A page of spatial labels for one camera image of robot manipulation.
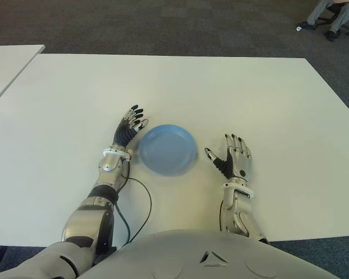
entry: person's leg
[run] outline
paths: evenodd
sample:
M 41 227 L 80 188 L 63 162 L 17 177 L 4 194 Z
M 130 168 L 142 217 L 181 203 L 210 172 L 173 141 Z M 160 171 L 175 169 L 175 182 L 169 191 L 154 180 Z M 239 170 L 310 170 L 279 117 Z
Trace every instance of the person's leg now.
M 331 0 L 320 0 L 317 7 L 315 7 L 313 12 L 308 16 L 307 23 L 310 25 L 315 25 L 315 22 L 320 14 L 323 13 L 323 11 L 332 4 L 333 3 Z
M 334 22 L 331 24 L 330 31 L 336 33 L 337 30 L 341 27 L 341 25 L 345 24 L 349 20 L 349 3 L 346 3 L 342 8 L 337 16 L 337 18 L 334 20 Z

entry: table surface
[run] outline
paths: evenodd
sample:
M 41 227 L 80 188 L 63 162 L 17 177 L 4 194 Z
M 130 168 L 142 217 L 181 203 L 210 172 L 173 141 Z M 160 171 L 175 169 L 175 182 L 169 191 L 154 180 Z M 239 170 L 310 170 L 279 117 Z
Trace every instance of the table surface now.
M 43 45 L 0 46 L 0 96 L 43 49 Z
M 270 241 L 349 235 L 349 110 L 305 59 L 40 54 L 0 98 L 1 245 L 60 240 L 136 103 L 149 125 L 129 145 L 131 176 L 154 203 L 139 237 L 218 229 L 225 178 L 204 147 L 225 156 L 224 133 L 250 147 L 254 214 Z M 182 176 L 156 175 L 139 158 L 140 138 L 160 124 L 196 140 Z M 118 204 L 134 234 L 147 194 L 130 181 Z M 125 238 L 116 215 L 113 243 Z

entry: black cable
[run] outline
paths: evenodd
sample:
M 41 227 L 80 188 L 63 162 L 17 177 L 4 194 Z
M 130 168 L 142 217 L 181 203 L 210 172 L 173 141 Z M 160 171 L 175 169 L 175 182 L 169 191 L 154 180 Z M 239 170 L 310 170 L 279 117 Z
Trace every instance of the black cable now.
M 222 229 L 221 229 L 221 210 L 222 210 L 222 205 L 223 205 L 223 200 L 221 201 L 221 204 L 220 204 L 220 212 L 219 212 L 219 225 L 220 225 L 220 231 L 222 231 Z
M 129 173 L 130 173 L 130 163 L 128 162 L 128 172 L 127 172 L 127 176 L 128 176 L 128 177 L 129 177 Z M 118 190 L 117 193 L 119 193 L 119 192 L 124 188 L 124 186 L 127 184 L 127 182 L 128 182 L 128 178 L 126 178 L 126 181 L 124 181 L 123 186 Z M 117 205 L 117 202 L 116 202 L 116 204 L 115 204 L 115 207 L 116 207 L 117 213 L 119 214 L 120 218 L 122 219 L 124 225 L 125 225 L 126 228 L 127 228 L 127 240 L 126 240 L 126 242 L 123 244 L 123 246 L 124 246 L 124 245 L 126 245 L 126 244 L 129 243 L 129 239 L 130 239 L 130 227 L 129 227 L 129 225 L 128 225 L 127 220 L 124 218 L 122 212 L 120 211 L 120 208 L 119 208 L 119 206 Z
M 120 218 L 122 218 L 122 221 L 123 221 L 124 225 L 125 225 L 126 228 L 127 228 L 127 240 L 126 240 L 126 242 L 123 244 L 123 246 L 124 246 L 124 245 L 126 245 L 126 244 L 129 243 L 129 239 L 130 239 L 130 228 L 129 228 L 129 225 L 128 225 L 127 220 L 124 218 L 123 214 L 121 213 L 120 208 L 119 208 L 119 206 L 117 205 L 117 203 L 115 204 L 115 208 L 116 208 L 116 211 L 117 211 L 117 213 L 119 214 Z
M 147 223 L 147 221 L 148 221 L 148 219 L 149 219 L 149 217 L 150 217 L 150 215 L 151 215 L 151 210 L 152 210 L 152 198 L 151 198 L 151 194 L 150 194 L 149 190 L 147 189 L 147 187 L 145 186 L 145 184 L 143 184 L 140 180 L 135 179 L 135 178 L 132 178 L 132 177 L 129 177 L 129 174 L 130 174 L 130 162 L 128 161 L 127 164 L 128 164 L 127 176 L 125 177 L 125 176 L 122 174 L 122 177 L 124 177 L 124 178 L 126 179 L 126 181 L 124 182 L 124 184 L 123 184 L 123 186 L 120 188 L 120 190 L 118 190 L 118 193 L 124 188 L 124 186 L 127 184 L 127 181 L 128 181 L 129 179 L 134 180 L 134 181 L 140 183 L 140 184 L 145 188 L 145 190 L 147 191 L 147 194 L 148 194 L 149 199 L 150 199 L 150 209 L 149 209 L 149 213 L 148 213 L 148 215 L 147 215 L 145 221 L 143 222 L 142 226 L 138 229 L 138 231 L 137 231 L 136 234 L 132 237 L 132 239 L 130 239 L 130 227 L 129 227 L 128 222 L 127 222 L 126 219 L 124 218 L 124 215 L 121 213 L 121 211 L 120 211 L 120 209 L 119 209 L 119 207 L 118 207 L 118 205 L 117 205 L 117 203 L 116 203 L 116 205 L 115 205 L 115 206 L 116 206 L 116 210 L 117 210 L 117 212 L 118 212 L 120 218 L 122 218 L 122 220 L 123 220 L 123 222 L 124 222 L 124 224 L 125 224 L 125 226 L 126 226 L 126 228 L 127 228 L 127 233 L 128 233 L 127 241 L 123 244 L 123 246 L 127 245 L 128 243 L 131 243 L 131 242 L 133 241 L 133 239 L 135 239 L 135 237 L 140 233 L 140 231 L 141 231 L 141 230 L 143 229 L 143 227 L 146 225 L 146 223 Z
M 151 194 L 149 192 L 149 190 L 147 189 L 147 187 L 145 186 L 145 184 L 143 184 L 140 180 L 138 179 L 135 179 L 135 178 L 132 178 L 132 177 L 125 177 L 126 179 L 131 179 L 131 180 L 134 180 L 138 183 L 140 183 L 146 190 L 148 196 L 149 196 L 149 199 L 150 199 L 150 209 L 149 209 L 149 213 L 147 214 L 147 217 L 145 219 L 145 221 L 143 222 L 142 226 L 138 229 L 138 231 L 136 232 L 136 234 L 132 237 L 132 239 L 129 241 L 129 243 L 131 243 L 133 241 L 133 239 L 135 239 L 135 237 L 140 233 L 140 231 L 143 229 L 143 227 L 146 225 L 147 221 L 149 220 L 149 217 L 151 215 L 151 210 L 152 210 L 152 199 L 151 199 Z

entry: robotic arm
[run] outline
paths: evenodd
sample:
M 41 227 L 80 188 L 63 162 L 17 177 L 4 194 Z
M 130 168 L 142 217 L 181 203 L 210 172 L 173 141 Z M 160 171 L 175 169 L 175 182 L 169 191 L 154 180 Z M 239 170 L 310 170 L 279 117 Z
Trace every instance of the robotic arm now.
M 0 278 L 74 279 L 90 269 L 97 257 L 112 249 L 113 209 L 124 185 L 125 162 L 131 159 L 126 146 L 148 124 L 143 109 L 133 106 L 116 129 L 112 145 L 103 151 L 99 177 L 88 197 L 68 219 L 62 241 L 11 269 Z
M 248 187 L 251 175 L 251 151 L 244 140 L 234 134 L 226 138 L 226 161 L 219 159 L 209 148 L 207 157 L 229 180 L 222 185 L 223 201 L 220 208 L 220 230 L 268 243 L 252 214 L 251 199 L 254 196 Z

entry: shoe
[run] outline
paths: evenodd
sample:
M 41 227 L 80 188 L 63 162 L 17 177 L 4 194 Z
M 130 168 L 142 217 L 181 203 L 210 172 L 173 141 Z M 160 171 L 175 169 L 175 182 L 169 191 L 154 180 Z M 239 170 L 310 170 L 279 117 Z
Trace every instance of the shoe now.
M 311 25 L 307 22 L 301 22 L 297 24 L 297 27 L 301 27 L 303 29 L 309 29 L 309 30 L 315 30 L 316 29 L 316 25 Z
M 327 40 L 329 40 L 330 42 L 333 42 L 337 38 L 336 34 L 332 31 L 325 32 L 325 36 L 326 36 Z

